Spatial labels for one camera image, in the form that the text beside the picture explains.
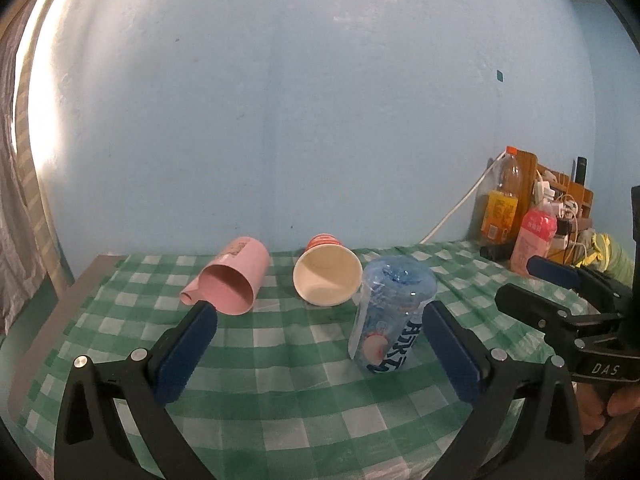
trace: wooden shelf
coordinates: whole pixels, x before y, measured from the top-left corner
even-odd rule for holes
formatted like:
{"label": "wooden shelf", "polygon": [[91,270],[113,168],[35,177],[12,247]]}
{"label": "wooden shelf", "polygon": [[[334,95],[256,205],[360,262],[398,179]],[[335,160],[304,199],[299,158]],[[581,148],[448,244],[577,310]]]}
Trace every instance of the wooden shelf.
{"label": "wooden shelf", "polygon": [[[536,171],[539,171],[542,175],[544,175],[545,171],[550,171],[557,179],[556,182],[549,182],[551,189],[556,191],[556,198],[559,198],[559,195],[571,195],[578,205],[578,217],[589,218],[591,214],[591,207],[593,206],[593,191],[586,189],[581,184],[572,182],[569,175],[551,170],[550,168],[539,164],[538,157],[535,153],[518,150],[516,159],[520,166],[520,171],[522,172],[522,184],[520,187],[520,199],[518,200],[516,215],[513,220],[513,226],[511,227],[511,233],[509,236],[510,239],[513,239],[518,235],[518,231],[522,225],[522,219],[532,206],[533,185],[536,181]],[[578,233],[571,234],[572,241],[575,241],[577,235]],[[550,259],[558,263],[566,263],[564,262],[564,254],[562,253],[555,257],[551,257]]]}

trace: plastic bottle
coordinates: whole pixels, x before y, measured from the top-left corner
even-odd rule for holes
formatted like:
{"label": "plastic bottle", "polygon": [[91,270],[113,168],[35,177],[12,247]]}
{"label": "plastic bottle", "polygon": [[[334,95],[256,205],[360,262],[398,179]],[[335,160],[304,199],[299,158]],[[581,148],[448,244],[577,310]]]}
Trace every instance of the plastic bottle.
{"label": "plastic bottle", "polygon": [[527,262],[532,256],[546,256],[553,240],[558,220],[547,200],[530,209],[522,219],[518,239],[511,255],[511,270],[530,277]]}
{"label": "plastic bottle", "polygon": [[497,187],[489,192],[480,232],[487,244],[502,244],[513,225],[518,196],[522,184],[522,172],[516,159],[518,150],[507,146],[507,154],[500,165]]}
{"label": "plastic bottle", "polygon": [[420,335],[422,311],[436,289],[431,269],[414,258],[385,256],[369,263],[349,338],[350,357],[374,373],[400,368]]}

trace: pink cup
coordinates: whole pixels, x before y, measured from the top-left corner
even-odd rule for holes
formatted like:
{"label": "pink cup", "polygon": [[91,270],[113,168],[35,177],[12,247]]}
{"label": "pink cup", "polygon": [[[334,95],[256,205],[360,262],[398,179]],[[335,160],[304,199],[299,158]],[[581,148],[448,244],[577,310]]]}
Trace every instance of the pink cup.
{"label": "pink cup", "polygon": [[222,314],[251,310],[269,267],[269,251],[255,238],[236,238],[180,293],[188,305],[205,300]]}

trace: paper cup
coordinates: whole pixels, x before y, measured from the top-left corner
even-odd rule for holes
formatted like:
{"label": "paper cup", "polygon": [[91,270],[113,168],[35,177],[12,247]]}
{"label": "paper cup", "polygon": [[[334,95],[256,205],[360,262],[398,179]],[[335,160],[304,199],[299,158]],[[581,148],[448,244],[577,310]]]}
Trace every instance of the paper cup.
{"label": "paper cup", "polygon": [[182,290],[180,300],[189,305],[205,300],[222,314],[244,314],[254,304],[269,263],[269,251],[258,240],[236,238]]}
{"label": "paper cup", "polygon": [[293,269],[293,285],[300,297],[317,306],[347,301],[359,288],[362,265],[334,236],[311,238]]}

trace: blue gripper pad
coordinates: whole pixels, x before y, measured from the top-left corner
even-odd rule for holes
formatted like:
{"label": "blue gripper pad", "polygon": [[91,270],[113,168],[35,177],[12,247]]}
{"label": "blue gripper pad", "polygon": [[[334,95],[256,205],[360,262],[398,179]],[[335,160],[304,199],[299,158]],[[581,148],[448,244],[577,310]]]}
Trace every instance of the blue gripper pad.
{"label": "blue gripper pad", "polygon": [[529,274],[563,288],[579,288],[580,277],[573,267],[557,264],[541,256],[532,256],[527,262]]}
{"label": "blue gripper pad", "polygon": [[146,372],[154,398],[165,406],[187,385],[218,327],[215,307],[199,301],[175,328],[166,330],[151,349]]}
{"label": "blue gripper pad", "polygon": [[470,338],[475,338],[482,349],[484,351],[486,349],[475,334],[467,335],[466,333],[470,331],[460,325],[452,329],[450,323],[458,324],[443,303],[432,301],[424,307],[422,313],[424,335],[427,336],[436,357],[447,373],[458,398],[474,406],[482,396],[482,372],[454,330],[463,335],[466,342]]}

